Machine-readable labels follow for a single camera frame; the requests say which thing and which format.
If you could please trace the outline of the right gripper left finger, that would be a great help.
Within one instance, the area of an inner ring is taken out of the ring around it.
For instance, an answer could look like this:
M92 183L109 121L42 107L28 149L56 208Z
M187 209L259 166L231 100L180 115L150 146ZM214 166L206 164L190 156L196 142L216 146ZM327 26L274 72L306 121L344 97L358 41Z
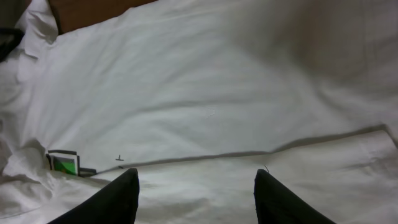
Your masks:
M139 177L128 169L79 206L50 224L134 224L139 201Z

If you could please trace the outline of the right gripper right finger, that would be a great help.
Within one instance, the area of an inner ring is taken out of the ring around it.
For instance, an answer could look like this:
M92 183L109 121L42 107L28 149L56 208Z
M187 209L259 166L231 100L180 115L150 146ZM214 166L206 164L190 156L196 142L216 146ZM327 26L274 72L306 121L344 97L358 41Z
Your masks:
M335 224L264 169L257 171L254 199L258 224Z

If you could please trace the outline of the white t-shirt with robot print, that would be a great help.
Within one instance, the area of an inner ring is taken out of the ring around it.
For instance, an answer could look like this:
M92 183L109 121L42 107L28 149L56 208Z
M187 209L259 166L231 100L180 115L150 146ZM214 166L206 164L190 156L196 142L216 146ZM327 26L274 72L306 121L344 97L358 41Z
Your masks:
M396 1L156 1L62 34L32 1L1 63L1 222L128 168L137 223L256 223L265 168L335 223L397 222Z

